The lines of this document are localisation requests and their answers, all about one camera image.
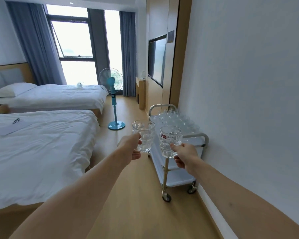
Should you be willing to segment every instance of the white bedsheet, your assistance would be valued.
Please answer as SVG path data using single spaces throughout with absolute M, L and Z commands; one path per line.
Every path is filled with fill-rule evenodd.
M 75 85 L 47 84 L 33 88 L 15 98 L 0 98 L 0 104 L 8 104 L 12 110 L 49 111 L 75 108 L 99 109 L 102 112 L 107 95 L 108 92 L 101 85 L 77 88 Z
M 0 114 L 0 127 L 15 119 L 32 125 L 0 136 L 0 209 L 46 201 L 83 175 L 99 124 L 93 112 Z

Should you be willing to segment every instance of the television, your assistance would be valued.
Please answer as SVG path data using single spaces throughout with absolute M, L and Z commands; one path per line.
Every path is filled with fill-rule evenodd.
M 166 35 L 149 41 L 148 76 L 163 87 Z

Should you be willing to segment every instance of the bed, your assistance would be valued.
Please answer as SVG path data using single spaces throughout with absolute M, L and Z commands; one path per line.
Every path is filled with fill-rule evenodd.
M 17 118 L 31 125 L 0 135 L 0 212 L 40 205 L 75 182 L 90 164 L 99 131 L 88 110 L 0 114 L 0 128 Z
M 91 110 L 97 117 L 102 114 L 108 92 L 101 85 L 37 86 L 24 76 L 20 67 L 0 69 L 0 104 L 7 104 L 12 113 Z

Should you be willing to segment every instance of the fan base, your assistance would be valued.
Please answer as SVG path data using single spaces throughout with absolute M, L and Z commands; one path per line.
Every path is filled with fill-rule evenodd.
M 117 124 L 116 124 L 115 121 L 112 121 L 108 124 L 107 127 L 110 130 L 121 130 L 121 129 L 125 128 L 125 123 L 121 122 L 121 121 L 117 121 Z

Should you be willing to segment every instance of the caster wheel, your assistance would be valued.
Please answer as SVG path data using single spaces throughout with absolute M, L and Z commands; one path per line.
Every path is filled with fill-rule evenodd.
M 170 202 L 171 201 L 171 196 L 169 194 L 166 194 L 166 198 L 165 198 L 165 196 L 162 196 L 162 198 L 166 202 Z
M 196 192 L 197 189 L 194 189 L 192 186 L 190 186 L 187 190 L 187 193 L 189 194 L 194 194 Z

